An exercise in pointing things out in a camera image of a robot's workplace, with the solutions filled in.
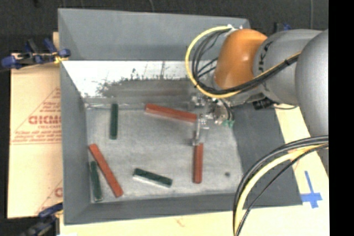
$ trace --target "blue clamp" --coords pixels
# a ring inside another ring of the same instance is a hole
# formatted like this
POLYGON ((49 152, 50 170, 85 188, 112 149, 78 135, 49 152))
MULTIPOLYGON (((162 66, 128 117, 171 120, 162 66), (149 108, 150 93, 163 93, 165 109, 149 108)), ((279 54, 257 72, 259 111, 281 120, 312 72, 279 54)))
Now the blue clamp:
POLYGON ((63 203, 55 204, 38 214, 41 221, 28 228, 25 232, 20 233, 18 236, 42 236, 52 229, 57 224, 58 218, 55 213, 63 209, 63 203))
POLYGON ((20 69, 29 65, 54 62, 58 59, 68 58, 71 55, 69 49, 57 50, 53 42, 48 38, 44 39, 43 44, 49 53, 40 54, 33 39, 27 40, 24 46, 24 52, 18 54, 16 57, 14 55, 4 57, 1 60, 2 67, 7 69, 20 69))

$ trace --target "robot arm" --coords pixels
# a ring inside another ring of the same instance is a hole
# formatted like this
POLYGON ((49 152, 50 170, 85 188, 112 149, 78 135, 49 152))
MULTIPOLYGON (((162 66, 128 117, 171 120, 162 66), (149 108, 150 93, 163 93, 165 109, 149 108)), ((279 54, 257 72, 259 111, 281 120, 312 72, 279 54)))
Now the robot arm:
MULTIPOLYGON (((235 30, 221 46, 211 87, 198 80, 194 84, 204 94, 225 98, 231 105, 267 98, 299 106, 310 135, 328 135, 328 38, 328 30, 295 29, 270 37, 252 29, 235 30), (272 69, 277 69, 275 75, 235 91, 272 69)), ((319 154, 328 173, 328 152, 319 154)))

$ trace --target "red block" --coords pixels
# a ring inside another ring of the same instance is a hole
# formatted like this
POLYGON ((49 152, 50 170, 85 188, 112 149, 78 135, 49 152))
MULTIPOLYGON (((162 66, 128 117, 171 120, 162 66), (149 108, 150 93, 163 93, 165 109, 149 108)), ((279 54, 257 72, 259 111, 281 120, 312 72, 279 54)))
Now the red block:
POLYGON ((111 171, 110 167, 108 166, 105 158, 103 157, 100 149, 96 144, 91 144, 88 146, 88 149, 90 150, 91 154, 97 161, 97 164, 99 168, 101 169, 103 175, 105 176, 109 186, 111 187, 115 197, 120 197, 123 195, 123 190, 121 186, 119 185, 118 181, 116 180, 115 176, 113 175, 113 172, 111 171))
POLYGON ((193 183, 201 183, 203 178, 203 143, 194 146, 193 183))
POLYGON ((158 106, 152 103, 147 103, 145 105, 145 112, 192 123, 197 120, 197 115, 195 113, 158 106))

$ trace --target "yellow cable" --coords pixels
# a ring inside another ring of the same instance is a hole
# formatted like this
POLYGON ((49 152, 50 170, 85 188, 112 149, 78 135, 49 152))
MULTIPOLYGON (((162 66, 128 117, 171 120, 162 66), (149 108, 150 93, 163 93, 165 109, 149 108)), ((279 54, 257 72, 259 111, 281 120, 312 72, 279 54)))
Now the yellow cable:
MULTIPOLYGON (((211 98, 227 98, 227 97, 231 97, 231 96, 234 96, 234 95, 240 93, 242 90, 235 91, 235 92, 230 92, 230 93, 225 93, 225 94, 222 94, 222 95, 216 95, 216 94, 207 92, 205 89, 203 89, 201 86, 199 86, 198 82, 193 78, 193 74, 192 74, 192 72, 191 72, 191 70, 190 70, 190 66, 189 66, 189 57, 190 57, 190 53, 191 53, 193 47, 195 46, 195 44, 196 44, 201 38, 203 38, 204 36, 206 36, 206 35, 208 35, 208 34, 210 34, 210 33, 217 32, 217 31, 222 31, 222 30, 227 30, 227 29, 230 29, 230 26, 214 27, 214 28, 211 28, 211 29, 209 29, 209 30, 206 30, 206 31, 202 32, 201 34, 199 34, 199 35, 190 43, 190 45, 189 45, 188 48, 187 48, 186 55, 185 55, 185 67, 186 67, 186 70, 187 70, 187 74, 188 74, 189 79, 191 80, 191 82, 193 83, 193 85, 194 85, 201 93, 203 93, 204 95, 206 95, 206 96, 208 96, 208 97, 211 97, 211 98)), ((301 53, 301 52, 292 55, 291 57, 287 58, 287 60, 291 60, 292 58, 298 56, 300 53, 301 53)), ((280 64, 282 64, 282 62, 279 63, 279 64, 274 65, 273 67, 269 68, 269 69, 266 70, 265 72, 259 74, 259 75, 256 76, 253 80, 259 78, 260 76, 263 76, 264 74, 267 74, 267 73, 271 72, 273 69, 277 68, 280 64)))
POLYGON ((271 161, 270 163, 268 163, 267 165, 265 165, 264 167, 262 167, 255 175, 253 175, 253 177, 250 179, 250 181, 248 182, 248 184, 244 187, 244 190, 242 191, 239 201, 237 203, 236 206, 236 215, 235 215, 235 231, 234 234, 236 234, 237 229, 241 223, 242 217, 244 215, 243 213, 243 206, 244 203, 247 199, 247 196, 249 194, 249 192, 251 191, 251 189, 253 188, 253 186, 257 183, 257 181, 262 178, 262 176, 264 174, 266 174, 270 169, 276 167, 277 165, 289 160, 289 159, 295 159, 298 156, 300 156, 301 154, 314 149, 314 148, 318 148, 321 145, 316 145, 316 146, 306 146, 304 148, 298 149, 296 151, 292 151, 291 153, 287 153, 283 156, 280 156, 277 159, 274 159, 273 161, 271 161))

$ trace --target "green block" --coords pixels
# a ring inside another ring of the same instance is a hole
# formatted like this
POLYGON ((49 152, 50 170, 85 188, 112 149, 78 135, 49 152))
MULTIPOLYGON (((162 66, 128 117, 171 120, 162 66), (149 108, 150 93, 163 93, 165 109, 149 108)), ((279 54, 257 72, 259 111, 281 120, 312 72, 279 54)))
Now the green block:
POLYGON ((110 139, 116 140, 118 137, 118 104, 111 105, 110 139))
POLYGON ((103 200, 100 177, 98 175, 97 162, 90 162, 90 177, 93 185, 93 199, 95 202, 103 200))
POLYGON ((161 185, 164 187, 171 187, 171 185, 172 185, 172 179, 161 176, 161 175, 157 175, 157 174, 149 172, 149 171, 145 171, 140 168, 136 168, 134 170, 133 177, 138 178, 142 181, 151 182, 153 184, 161 185))

